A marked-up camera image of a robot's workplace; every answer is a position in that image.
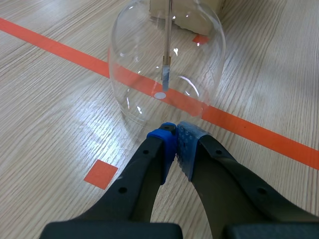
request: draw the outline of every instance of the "cardboard box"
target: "cardboard box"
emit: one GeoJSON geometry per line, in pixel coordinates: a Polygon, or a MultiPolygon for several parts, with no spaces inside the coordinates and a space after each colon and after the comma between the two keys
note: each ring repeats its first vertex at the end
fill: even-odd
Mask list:
{"type": "MultiPolygon", "coordinates": [[[[151,16],[165,19],[165,5],[167,0],[150,0],[151,16]]],[[[213,10],[217,15],[222,9],[224,0],[173,0],[172,14],[174,24],[201,35],[209,35],[212,29],[211,20],[207,19],[200,10],[194,11],[194,6],[203,12],[213,10]]]]}

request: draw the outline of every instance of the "blue rubber fingertip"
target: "blue rubber fingertip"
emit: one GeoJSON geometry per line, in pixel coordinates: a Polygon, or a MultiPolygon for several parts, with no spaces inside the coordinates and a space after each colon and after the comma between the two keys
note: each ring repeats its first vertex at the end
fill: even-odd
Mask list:
{"type": "Polygon", "coordinates": [[[208,133],[185,121],[177,125],[177,131],[177,159],[182,171],[191,181],[198,140],[208,133]]]}
{"type": "MultiPolygon", "coordinates": [[[[163,125],[173,125],[176,127],[173,123],[163,123],[163,125]]],[[[176,134],[173,135],[170,131],[164,130],[164,129],[155,129],[154,131],[148,133],[148,137],[157,137],[164,141],[164,172],[163,172],[163,180],[162,185],[166,181],[166,177],[169,172],[169,168],[171,164],[173,163],[176,153],[177,153],[177,129],[176,134]]]]}

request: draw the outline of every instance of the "metal rod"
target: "metal rod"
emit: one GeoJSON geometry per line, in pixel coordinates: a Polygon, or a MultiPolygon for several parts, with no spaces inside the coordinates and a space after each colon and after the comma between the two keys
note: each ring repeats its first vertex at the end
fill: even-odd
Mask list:
{"type": "Polygon", "coordinates": [[[173,0],[166,0],[165,9],[165,46],[164,46],[164,64],[169,64],[170,52],[170,33],[171,33],[171,19],[172,19],[172,2],[173,0]]]}
{"type": "Polygon", "coordinates": [[[172,20],[172,2],[173,0],[166,0],[165,11],[165,45],[163,56],[163,67],[161,73],[163,91],[168,91],[169,71],[170,71],[170,33],[171,33],[171,20],[172,20]]]}

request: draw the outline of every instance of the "clear glass bowl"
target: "clear glass bowl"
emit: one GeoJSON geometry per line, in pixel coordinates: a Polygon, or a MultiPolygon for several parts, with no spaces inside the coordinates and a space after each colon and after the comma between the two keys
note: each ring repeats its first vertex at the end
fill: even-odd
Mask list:
{"type": "Polygon", "coordinates": [[[112,28],[108,60],[121,110],[150,128],[200,118],[212,103],[225,62],[217,15],[193,0],[173,0],[169,90],[163,91],[165,1],[158,1],[150,6],[150,0],[133,0],[124,7],[112,28]]]}

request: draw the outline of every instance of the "light wood grain floor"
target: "light wood grain floor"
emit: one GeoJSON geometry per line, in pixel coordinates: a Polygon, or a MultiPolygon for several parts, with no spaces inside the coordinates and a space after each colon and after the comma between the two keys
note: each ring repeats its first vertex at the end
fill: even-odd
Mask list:
{"type": "MultiPolygon", "coordinates": [[[[0,17],[107,61],[111,25],[127,2],[2,0],[0,17]]],[[[215,106],[319,150],[318,11],[316,0],[226,0],[226,63],[215,106]]],[[[146,135],[123,119],[109,79],[1,31],[0,112],[4,239],[37,238],[46,223],[87,210],[104,193],[83,181],[93,163],[101,159],[120,173],[146,135]]],[[[197,123],[286,198],[319,215],[317,170],[197,123]]],[[[211,238],[203,212],[174,163],[152,220],[180,224],[186,239],[211,238]]]]}

